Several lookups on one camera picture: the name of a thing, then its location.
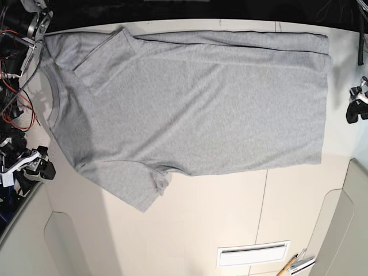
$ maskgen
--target metal bracket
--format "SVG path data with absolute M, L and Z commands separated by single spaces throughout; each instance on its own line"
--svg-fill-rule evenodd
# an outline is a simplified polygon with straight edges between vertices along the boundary
M 27 157 L 21 158 L 17 163 L 12 165 L 7 171 L 5 171 L 5 164 L 3 163 L 3 157 L 0 166 L 0 180 L 2 182 L 3 187 L 9 187 L 14 185 L 13 172 L 19 171 L 22 168 L 28 166 L 29 163 L 33 162 L 37 158 L 41 158 L 41 153 L 36 150 L 33 150 L 31 154 Z

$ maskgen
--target t-shirt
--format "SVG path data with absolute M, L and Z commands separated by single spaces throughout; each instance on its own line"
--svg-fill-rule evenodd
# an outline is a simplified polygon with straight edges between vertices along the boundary
M 49 127 L 78 173 L 144 212 L 186 175 L 316 164 L 328 39 L 178 32 L 45 38 Z

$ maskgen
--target black background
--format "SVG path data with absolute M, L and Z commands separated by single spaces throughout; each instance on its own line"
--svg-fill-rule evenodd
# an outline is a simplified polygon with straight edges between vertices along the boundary
M 49 32 L 111 23 L 189 18 L 270 20 L 359 31 L 356 0 L 50 0 L 50 7 L 54 18 Z

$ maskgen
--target vent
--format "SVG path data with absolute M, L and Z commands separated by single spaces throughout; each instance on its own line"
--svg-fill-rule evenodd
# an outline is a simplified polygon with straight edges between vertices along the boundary
M 290 240 L 254 246 L 219 248 L 217 251 L 217 267 L 281 262 L 285 260 L 289 246 Z

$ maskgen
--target gray fabric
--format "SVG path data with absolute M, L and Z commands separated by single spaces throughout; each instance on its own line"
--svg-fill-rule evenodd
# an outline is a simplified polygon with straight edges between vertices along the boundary
M 123 29 L 57 34 L 46 44 L 49 124 L 66 158 L 140 211 L 163 193 L 169 171 L 227 174 L 320 162 L 331 67 L 324 36 L 134 38 Z

